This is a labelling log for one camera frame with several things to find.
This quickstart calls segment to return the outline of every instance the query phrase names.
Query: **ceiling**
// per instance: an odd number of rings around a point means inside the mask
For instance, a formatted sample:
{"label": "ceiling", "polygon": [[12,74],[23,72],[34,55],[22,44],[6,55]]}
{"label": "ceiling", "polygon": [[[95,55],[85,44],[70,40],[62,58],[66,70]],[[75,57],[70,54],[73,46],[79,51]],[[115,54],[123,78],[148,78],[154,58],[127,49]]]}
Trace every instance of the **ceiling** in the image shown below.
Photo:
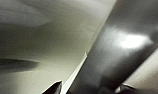
{"label": "ceiling", "polygon": [[[115,2],[0,0],[0,58],[39,62],[28,71],[2,72],[0,94],[41,94],[55,81],[65,82],[89,52]],[[158,90],[158,50],[125,84]]]}

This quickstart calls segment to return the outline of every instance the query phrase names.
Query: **blurry object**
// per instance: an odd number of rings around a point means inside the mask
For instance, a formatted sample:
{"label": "blurry object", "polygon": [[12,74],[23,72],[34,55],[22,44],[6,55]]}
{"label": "blurry object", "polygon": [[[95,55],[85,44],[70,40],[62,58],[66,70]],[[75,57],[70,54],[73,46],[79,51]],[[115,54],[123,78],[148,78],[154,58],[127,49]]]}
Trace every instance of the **blurry object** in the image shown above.
{"label": "blurry object", "polygon": [[118,0],[68,93],[114,92],[157,47],[158,0]]}
{"label": "blurry object", "polygon": [[60,94],[61,88],[62,88],[62,81],[56,82],[42,94]]}
{"label": "blurry object", "polygon": [[84,54],[84,56],[81,60],[81,63],[78,65],[78,67],[72,73],[72,75],[68,78],[68,80],[64,83],[60,94],[66,94],[67,93],[67,91],[70,88],[71,84],[73,83],[75,77],[77,76],[79,70],[81,69],[83,63],[85,62],[86,58],[87,58],[87,52],[85,52],[85,54]]}
{"label": "blurry object", "polygon": [[0,58],[0,73],[27,71],[37,67],[38,62]]}

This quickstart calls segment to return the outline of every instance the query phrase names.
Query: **black object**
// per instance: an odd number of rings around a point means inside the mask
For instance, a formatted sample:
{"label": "black object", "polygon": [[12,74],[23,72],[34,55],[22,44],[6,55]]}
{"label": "black object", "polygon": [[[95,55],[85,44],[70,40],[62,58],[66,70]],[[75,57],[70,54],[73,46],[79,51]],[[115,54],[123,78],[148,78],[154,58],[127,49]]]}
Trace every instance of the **black object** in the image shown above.
{"label": "black object", "polygon": [[67,94],[114,92],[157,47],[158,0],[117,0]]}
{"label": "black object", "polygon": [[60,94],[61,88],[62,88],[62,81],[56,82],[42,94]]}

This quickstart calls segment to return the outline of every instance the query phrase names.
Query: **white ceiling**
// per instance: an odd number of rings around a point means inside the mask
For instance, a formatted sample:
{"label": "white ceiling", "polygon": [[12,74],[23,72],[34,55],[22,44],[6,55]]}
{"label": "white ceiling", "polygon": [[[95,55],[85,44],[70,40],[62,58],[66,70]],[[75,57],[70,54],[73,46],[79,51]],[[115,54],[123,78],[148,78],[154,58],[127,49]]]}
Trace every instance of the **white ceiling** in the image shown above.
{"label": "white ceiling", "polygon": [[[0,0],[0,58],[40,62],[30,71],[1,74],[0,90],[12,91],[0,94],[41,94],[55,81],[65,82],[115,2]],[[158,90],[158,50],[125,83]]]}

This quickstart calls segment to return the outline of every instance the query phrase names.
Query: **gray surface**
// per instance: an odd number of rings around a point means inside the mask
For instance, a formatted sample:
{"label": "gray surface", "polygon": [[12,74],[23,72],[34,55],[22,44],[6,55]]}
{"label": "gray surface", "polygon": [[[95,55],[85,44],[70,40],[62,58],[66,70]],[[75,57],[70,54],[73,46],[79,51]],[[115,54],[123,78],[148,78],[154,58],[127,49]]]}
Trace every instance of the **gray surface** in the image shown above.
{"label": "gray surface", "polygon": [[119,0],[69,94],[114,91],[158,47],[158,0]]}
{"label": "gray surface", "polygon": [[41,94],[54,82],[65,82],[114,2],[0,0],[0,58],[39,63],[31,70],[0,74],[0,94]]}

